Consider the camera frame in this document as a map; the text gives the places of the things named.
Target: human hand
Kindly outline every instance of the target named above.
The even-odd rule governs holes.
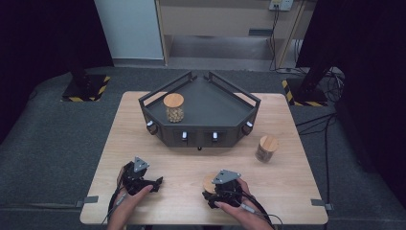
[[[241,185],[242,191],[245,192],[247,195],[251,196],[247,182],[245,182],[241,178],[238,178],[237,181]],[[247,197],[243,196],[241,202],[253,208],[256,211],[256,213],[260,213],[256,205],[253,202],[251,202]],[[247,230],[258,230],[258,229],[273,230],[273,228],[269,225],[269,223],[265,220],[264,217],[250,213],[247,210],[243,209],[241,206],[233,207],[228,203],[218,201],[216,201],[214,204],[218,208],[222,209],[225,213],[235,218],[241,224],[241,226]]]
[[[117,183],[120,183],[120,181],[121,181],[120,178],[122,177],[123,170],[124,169],[122,168],[119,173],[119,176],[117,177]],[[117,198],[114,201],[114,203],[116,204],[119,201],[119,199],[121,199],[123,196],[124,196],[124,200],[117,207],[117,209],[113,212],[113,214],[110,216],[110,220],[107,224],[107,230],[123,229],[125,224],[128,222],[128,219],[131,217],[132,213],[134,212],[134,209],[141,202],[141,200],[143,200],[144,197],[146,197],[149,194],[149,192],[153,189],[152,185],[148,185],[148,186],[145,186],[136,195],[129,195],[123,185],[120,185],[120,187],[123,187],[123,188],[120,189],[120,192],[117,195]]]

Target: white wall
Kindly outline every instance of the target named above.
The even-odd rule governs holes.
[[[113,58],[164,59],[154,0],[95,0]]]

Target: finger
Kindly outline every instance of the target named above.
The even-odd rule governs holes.
[[[152,185],[147,185],[145,186],[140,192],[138,192],[136,195],[133,195],[132,198],[134,199],[135,202],[139,202],[142,200],[146,195],[149,194],[149,192],[153,189]]]
[[[250,193],[250,189],[248,188],[248,184],[247,182],[245,182],[243,179],[241,178],[237,178],[238,183],[241,185],[241,189],[242,191],[244,191],[246,194],[251,195]]]
[[[238,208],[233,207],[228,203],[219,202],[219,201],[216,201],[214,204],[219,209],[223,210],[225,213],[231,215],[232,217],[235,218],[237,216]]]

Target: electrical outlet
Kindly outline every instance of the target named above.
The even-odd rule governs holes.
[[[278,9],[282,12],[288,12],[292,8],[293,1],[294,0],[271,0],[271,3],[269,4],[269,10],[275,11],[276,9]]]

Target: metal bracket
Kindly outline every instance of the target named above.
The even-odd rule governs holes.
[[[134,172],[139,172],[141,170],[144,170],[149,167],[149,164],[139,158],[138,156],[135,157],[134,159]]]
[[[321,199],[310,199],[313,206],[324,206],[327,211],[333,211],[334,206],[331,203],[326,204]]]
[[[212,181],[213,184],[224,184],[234,179],[241,177],[240,173],[221,170]]]
[[[97,203],[99,201],[98,195],[85,197],[83,200],[78,200],[75,203],[75,207],[81,208],[85,203]]]

